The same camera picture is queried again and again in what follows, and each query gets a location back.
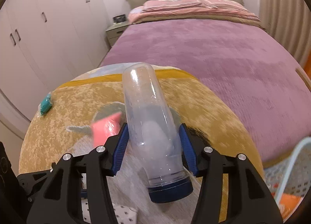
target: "nightstand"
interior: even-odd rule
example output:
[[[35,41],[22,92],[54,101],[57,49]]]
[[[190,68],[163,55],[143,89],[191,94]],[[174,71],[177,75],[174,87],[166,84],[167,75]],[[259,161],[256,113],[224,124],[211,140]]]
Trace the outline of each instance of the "nightstand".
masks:
[[[117,23],[114,25],[111,25],[107,30],[107,38],[110,43],[110,46],[112,47],[115,42],[118,40],[118,38],[122,35],[124,30],[130,25],[128,21],[122,22],[122,23]]]

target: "mattress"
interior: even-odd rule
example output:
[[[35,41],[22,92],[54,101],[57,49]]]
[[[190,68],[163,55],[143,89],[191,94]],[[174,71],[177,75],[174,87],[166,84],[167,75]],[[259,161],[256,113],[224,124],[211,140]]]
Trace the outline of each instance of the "mattress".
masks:
[[[295,72],[300,66],[258,27],[206,19],[131,25],[102,66],[129,62],[197,77],[239,117],[264,162],[311,134],[311,92]]]

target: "translucent bottle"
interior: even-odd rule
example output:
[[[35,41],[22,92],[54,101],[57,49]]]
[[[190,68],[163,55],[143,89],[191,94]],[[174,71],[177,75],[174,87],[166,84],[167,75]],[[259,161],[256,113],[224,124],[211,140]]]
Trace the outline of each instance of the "translucent bottle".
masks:
[[[180,138],[152,66],[130,66],[122,82],[130,142],[146,171],[150,199],[164,203],[188,196],[193,188]]]

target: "white wardrobe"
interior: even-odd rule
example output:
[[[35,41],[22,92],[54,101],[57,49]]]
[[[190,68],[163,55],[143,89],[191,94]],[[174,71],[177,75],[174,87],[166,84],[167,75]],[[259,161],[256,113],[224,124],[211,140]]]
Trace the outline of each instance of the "white wardrobe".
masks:
[[[108,52],[103,0],[6,0],[0,10],[0,120],[26,133],[48,92]]]

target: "dark blue lid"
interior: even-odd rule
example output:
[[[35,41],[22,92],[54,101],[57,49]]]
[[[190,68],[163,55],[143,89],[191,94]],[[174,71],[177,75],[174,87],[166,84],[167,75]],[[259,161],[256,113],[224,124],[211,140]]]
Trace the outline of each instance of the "dark blue lid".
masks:
[[[168,185],[148,187],[150,199],[153,203],[167,203],[180,200],[192,193],[193,187],[190,177],[178,180]]]

